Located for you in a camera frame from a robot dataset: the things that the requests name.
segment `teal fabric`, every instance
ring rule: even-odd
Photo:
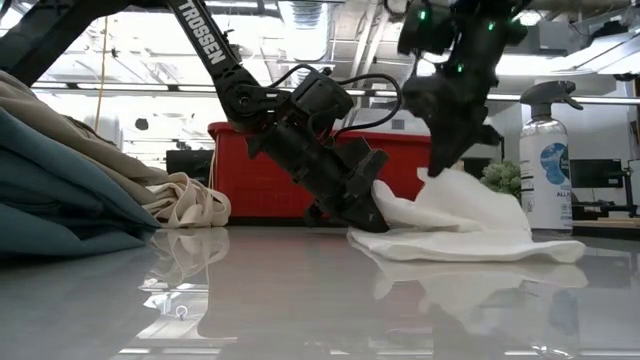
[[[0,252],[94,255],[159,227],[97,166],[0,109]]]

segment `table surface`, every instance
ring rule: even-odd
[[[584,242],[575,266],[394,263],[339,229],[230,227],[4,261],[0,358],[640,358],[640,242]]]

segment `beige cloth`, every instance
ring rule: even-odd
[[[229,221],[229,198],[185,173],[171,174],[168,183],[150,186],[149,190],[158,200],[143,208],[164,228],[224,226]]]
[[[123,154],[85,124],[58,114],[38,100],[27,86],[3,71],[0,71],[0,107],[34,130],[84,155],[139,204],[156,201],[145,186],[168,181],[165,171],[147,167]]]

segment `pipe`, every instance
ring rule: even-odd
[[[358,75],[358,69],[362,62],[364,50],[367,48],[367,43],[369,42],[369,33],[371,33],[371,27],[376,16],[377,8],[378,5],[376,3],[369,3],[369,6],[367,7],[367,12],[365,13],[366,22],[362,29],[362,34],[360,34],[360,39],[358,40],[358,47],[356,48],[356,54],[353,58],[353,64],[351,64],[351,72],[349,73],[350,78]]]
[[[378,53],[378,47],[380,46],[380,41],[382,41],[382,36],[384,35],[384,30],[387,27],[387,22],[389,21],[389,12],[386,10],[382,11],[380,14],[380,19],[378,20],[378,25],[376,27],[376,32],[373,34],[373,39],[371,39],[371,44],[369,45],[369,51],[367,52],[367,58],[362,65],[362,74],[368,74],[369,70],[371,70],[371,65],[373,64],[373,59],[376,57]],[[354,87],[359,88],[364,86],[364,80],[360,80],[357,84],[354,84]],[[362,107],[362,98],[357,98],[356,109]]]
[[[56,94],[83,94],[93,95],[97,94],[99,84],[82,83],[80,85],[86,85],[89,88],[81,89],[78,84],[66,84],[61,82],[36,82],[31,88],[34,91],[50,92]],[[148,84],[107,84],[114,85],[115,87],[108,87],[104,89],[105,94],[110,95],[137,95],[137,96],[168,96],[168,97],[203,97],[210,98],[211,94],[215,94],[216,90],[213,86],[203,85],[148,85]],[[125,89],[118,89],[118,86],[126,87]],[[164,87],[164,90],[136,90],[135,87],[153,86],[157,88]],[[292,92],[295,90],[293,87],[278,88],[282,91]],[[393,90],[374,90],[374,89],[345,89],[347,93],[354,97],[379,97],[395,99],[396,92]],[[578,103],[584,105],[625,105],[625,106],[640,106],[640,98],[638,97],[608,97],[608,96],[575,96],[573,97]],[[512,94],[489,94],[487,101],[502,101],[502,102],[520,102],[520,95]]]
[[[329,4],[310,1],[278,2],[284,20],[287,57],[299,62],[322,62],[329,53],[331,8]],[[293,86],[299,85],[309,72],[297,71]]]
[[[211,15],[266,16],[280,19],[280,12],[278,10],[264,7],[260,8],[260,6],[258,6],[258,4],[253,1],[239,1],[233,2],[229,5],[207,4],[207,9],[209,9]],[[172,13],[171,10],[169,10],[169,8],[167,8],[166,6],[129,6],[125,10],[123,10],[123,12]]]
[[[619,9],[629,5],[629,0],[608,0],[606,4],[602,0],[582,0],[576,3],[574,8],[594,11],[603,7],[612,6],[614,9]],[[562,6],[562,2],[558,0],[535,0],[527,8],[532,10],[555,10],[558,6]]]

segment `black cable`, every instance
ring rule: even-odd
[[[572,28],[574,28],[574,30],[575,30],[578,34],[580,34],[580,35],[582,35],[582,36],[584,36],[584,37],[591,37],[591,35],[587,35],[587,34],[585,34],[585,33],[581,32],[581,31],[580,31],[580,29],[578,29],[578,27],[577,27],[574,23],[569,22],[569,25],[571,25],[571,27],[572,27]]]
[[[404,19],[404,16],[406,15],[406,10],[405,11],[395,11],[392,10],[391,7],[389,7],[389,0],[382,0],[382,6],[384,7],[384,9],[389,13],[390,15],[390,22],[397,22],[400,21],[402,19]]]
[[[310,71],[317,71],[311,65],[299,64],[299,65],[296,65],[296,66],[292,67],[291,69],[289,69],[289,71],[287,71],[280,79],[276,80],[273,84],[269,85],[268,87],[269,88],[275,88],[276,86],[280,85],[283,81],[285,81],[289,76],[291,76],[294,72],[296,72],[296,71],[298,71],[300,69],[307,69],[307,70],[310,70]],[[348,84],[354,83],[356,81],[365,80],[365,79],[384,79],[384,80],[387,80],[389,83],[391,83],[391,85],[395,88],[395,91],[396,91],[396,94],[397,94],[396,105],[393,107],[391,112],[389,114],[387,114],[387,116],[383,117],[380,120],[376,120],[376,121],[373,121],[373,122],[367,123],[367,124],[348,126],[346,128],[342,128],[342,129],[338,130],[335,133],[335,135],[333,136],[334,141],[337,140],[340,135],[344,134],[347,131],[370,129],[370,128],[373,128],[373,127],[376,127],[376,126],[380,126],[380,125],[388,122],[389,120],[391,120],[398,113],[398,111],[400,111],[400,108],[402,107],[402,96],[401,96],[402,89],[400,89],[400,84],[398,84],[396,79],[394,79],[393,77],[391,77],[391,76],[389,76],[387,74],[365,74],[365,75],[356,76],[356,77],[351,78],[351,79],[338,81],[337,83],[338,83],[338,85],[344,86],[344,85],[348,85]],[[307,125],[309,126],[310,129],[313,129],[313,121],[310,121]],[[328,137],[329,137],[329,132],[326,132],[326,133],[322,134],[321,139],[322,140],[326,140]]]
[[[282,77],[278,80],[276,80],[273,84],[269,85],[269,88],[274,88],[280,84],[282,84],[282,82],[284,82],[285,80],[287,80],[287,78],[289,78],[289,76],[293,75],[294,72],[300,70],[300,69],[307,69],[309,71],[316,71],[316,69],[308,64],[299,64],[296,65],[294,67],[292,67],[291,69],[289,69],[289,71],[287,71],[284,75],[282,75]]]
[[[400,108],[402,107],[402,95],[401,95],[402,94],[402,90],[400,89],[400,85],[398,84],[396,79],[392,78],[389,75],[386,75],[386,74],[365,74],[365,75],[356,76],[354,78],[347,79],[347,80],[344,80],[344,81],[339,81],[338,84],[347,85],[347,84],[351,84],[351,83],[354,83],[356,81],[360,81],[360,80],[364,80],[364,79],[384,79],[384,80],[387,80],[388,82],[390,82],[391,85],[393,85],[393,87],[396,90],[396,94],[397,94],[396,105],[393,107],[391,112],[389,114],[387,114],[387,116],[383,117],[380,120],[376,120],[376,121],[373,121],[373,122],[370,122],[370,123],[367,123],[367,124],[348,126],[346,128],[342,128],[342,129],[338,130],[335,133],[335,135],[333,135],[334,141],[337,140],[340,135],[344,134],[347,131],[364,130],[364,129],[370,129],[370,128],[374,128],[376,126],[380,126],[380,125],[388,122],[389,120],[393,119],[393,117],[398,113],[398,111],[400,111]]]

